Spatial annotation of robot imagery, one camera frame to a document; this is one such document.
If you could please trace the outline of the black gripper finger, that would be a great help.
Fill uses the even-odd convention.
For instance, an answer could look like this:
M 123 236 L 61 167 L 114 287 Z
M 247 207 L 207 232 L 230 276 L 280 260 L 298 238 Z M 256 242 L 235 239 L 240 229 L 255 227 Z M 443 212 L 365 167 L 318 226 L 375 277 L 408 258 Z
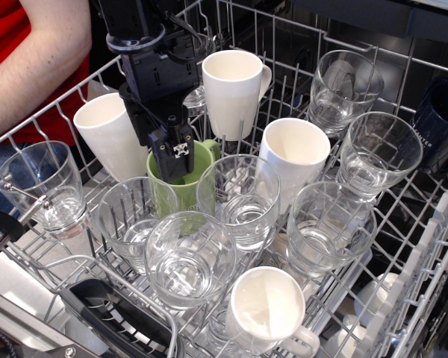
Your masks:
M 194 138 L 183 121 L 165 121 L 149 134 L 152 153 L 162 180 L 170 183 L 194 170 Z

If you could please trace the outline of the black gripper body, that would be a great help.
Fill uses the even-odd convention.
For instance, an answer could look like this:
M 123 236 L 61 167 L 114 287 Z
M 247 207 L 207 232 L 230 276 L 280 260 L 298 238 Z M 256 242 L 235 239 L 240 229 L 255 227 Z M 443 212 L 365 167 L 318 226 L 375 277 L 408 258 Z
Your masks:
M 121 40 L 126 83 L 119 88 L 139 143 L 175 145 L 184 141 L 184 99 L 199 85 L 199 34 L 191 27 L 159 25 L 154 37 Z

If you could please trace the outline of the person forearm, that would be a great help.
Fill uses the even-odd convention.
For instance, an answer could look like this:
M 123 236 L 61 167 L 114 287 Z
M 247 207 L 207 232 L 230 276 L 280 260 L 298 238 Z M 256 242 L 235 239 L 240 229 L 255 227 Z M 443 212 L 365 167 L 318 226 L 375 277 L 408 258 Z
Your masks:
M 88 1 L 21 1 L 31 33 L 0 64 L 0 107 L 29 113 L 84 61 L 92 45 Z

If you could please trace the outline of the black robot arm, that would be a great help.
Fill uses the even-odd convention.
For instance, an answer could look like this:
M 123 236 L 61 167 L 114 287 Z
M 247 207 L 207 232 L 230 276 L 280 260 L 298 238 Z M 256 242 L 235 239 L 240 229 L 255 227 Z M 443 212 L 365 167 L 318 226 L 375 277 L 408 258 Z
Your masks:
M 108 48 L 122 60 L 119 88 L 139 143 L 152 150 L 162 180 L 194 170 L 185 98 L 199 86 L 198 33 L 176 16 L 174 1 L 97 1 Z

